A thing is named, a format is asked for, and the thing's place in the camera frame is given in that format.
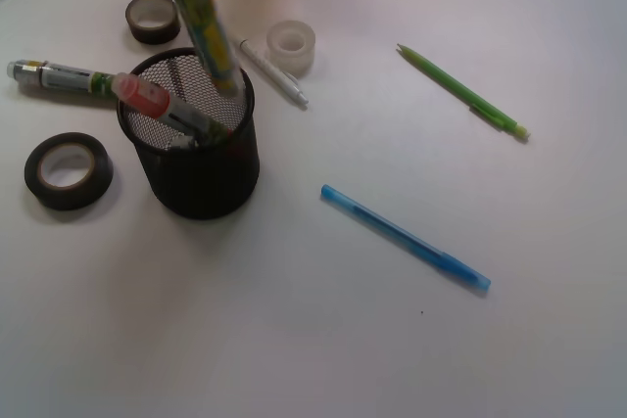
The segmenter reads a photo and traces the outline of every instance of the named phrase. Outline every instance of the white pen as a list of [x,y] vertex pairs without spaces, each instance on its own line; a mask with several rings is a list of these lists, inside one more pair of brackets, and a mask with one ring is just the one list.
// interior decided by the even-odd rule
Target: white pen
[[255,63],[259,69],[263,70],[265,74],[279,87],[281,87],[281,90],[283,90],[297,104],[304,106],[310,102],[307,98],[305,98],[303,91],[298,88],[296,78],[289,73],[280,70],[270,61],[264,59],[261,54],[255,51],[250,44],[248,44],[247,39],[233,34],[229,34],[228,37],[235,47],[239,48],[246,56],[248,56],[248,59]]

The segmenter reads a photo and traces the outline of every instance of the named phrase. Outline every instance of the pen clip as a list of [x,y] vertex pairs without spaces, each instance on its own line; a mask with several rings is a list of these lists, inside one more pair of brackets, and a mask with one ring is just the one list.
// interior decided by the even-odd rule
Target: pen clip
[[285,70],[282,70],[281,72],[283,72],[287,78],[292,80],[294,82],[294,85],[298,85],[298,80],[296,80],[296,77],[294,75],[292,75],[291,73],[286,72]]
[[499,119],[497,117],[494,117],[494,116],[490,115],[487,112],[484,112],[483,110],[481,110],[479,107],[477,107],[475,105],[472,106],[472,110],[477,112],[481,116],[485,117],[488,121],[490,121],[495,126],[501,128],[501,129],[503,129],[505,127],[505,125],[506,125],[502,119]]

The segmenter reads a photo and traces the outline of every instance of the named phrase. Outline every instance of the blue pen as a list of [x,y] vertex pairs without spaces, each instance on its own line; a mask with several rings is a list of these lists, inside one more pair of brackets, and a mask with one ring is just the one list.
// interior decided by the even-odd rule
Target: blue pen
[[376,227],[384,234],[392,237],[395,241],[406,247],[412,254],[428,261],[436,268],[457,276],[466,284],[487,291],[491,281],[483,274],[477,273],[474,269],[466,266],[458,259],[431,247],[429,244],[421,241],[415,235],[411,235],[405,229],[384,219],[379,214],[372,212],[370,209],[363,207],[358,202],[353,201],[348,196],[343,195],[339,191],[328,185],[322,187],[322,198],[331,201],[338,206],[353,213],[362,221]]

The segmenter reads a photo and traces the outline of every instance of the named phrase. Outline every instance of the blue marker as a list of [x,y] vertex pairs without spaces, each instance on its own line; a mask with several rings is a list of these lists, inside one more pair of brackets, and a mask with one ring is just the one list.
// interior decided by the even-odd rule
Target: blue marker
[[217,91],[227,97],[244,90],[244,79],[224,30],[217,19],[213,0],[174,0],[201,64]]
[[384,219],[379,214],[363,207],[356,201],[353,201],[348,196],[334,190],[330,186],[324,185],[322,187],[322,198],[335,203],[348,212],[351,212],[363,222],[376,227],[385,235],[388,235],[395,241],[402,244],[413,255],[428,261],[442,271],[453,274],[469,286],[482,291],[487,291],[490,287],[491,281],[483,274],[477,273],[474,269],[466,266],[449,254],[445,254],[444,252],[431,247],[429,244],[418,239],[415,235],[411,235],[411,233],[407,230],[402,229],[387,219]]

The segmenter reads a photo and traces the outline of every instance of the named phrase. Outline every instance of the black mesh pen holder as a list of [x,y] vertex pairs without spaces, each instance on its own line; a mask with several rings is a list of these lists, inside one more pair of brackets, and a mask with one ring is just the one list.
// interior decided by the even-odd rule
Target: black mesh pen holder
[[158,83],[231,130],[211,147],[173,148],[180,132],[119,102],[120,126],[135,145],[155,196],[177,214],[194,219],[221,217],[239,208],[259,176],[255,95],[248,75],[243,72],[243,97],[222,97],[192,48],[153,56],[132,73]]

